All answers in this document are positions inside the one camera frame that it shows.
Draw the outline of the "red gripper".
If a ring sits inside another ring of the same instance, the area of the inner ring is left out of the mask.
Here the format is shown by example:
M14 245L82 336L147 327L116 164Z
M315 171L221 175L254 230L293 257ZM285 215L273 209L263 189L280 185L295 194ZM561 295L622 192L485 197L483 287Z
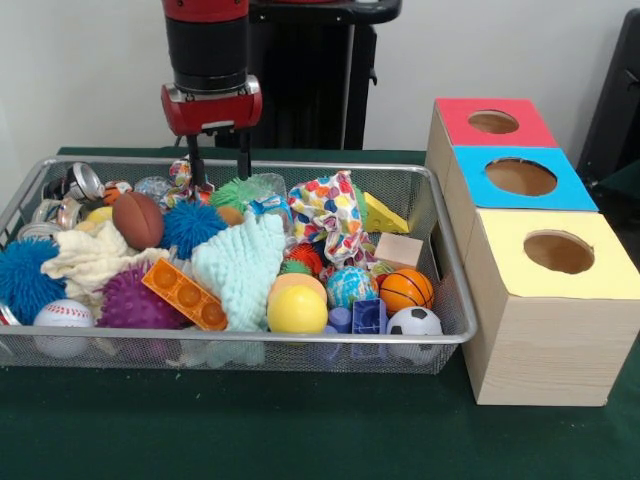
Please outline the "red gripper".
M212 130L254 127L263 109L262 92L255 75L249 75L239 89L215 94L187 93L174 84L164 84L160 97L169 129L176 136L186 136L191 180L196 188L202 188L206 182L204 161L196 135ZM248 130L239 132L237 166L240 179L251 176L251 139Z

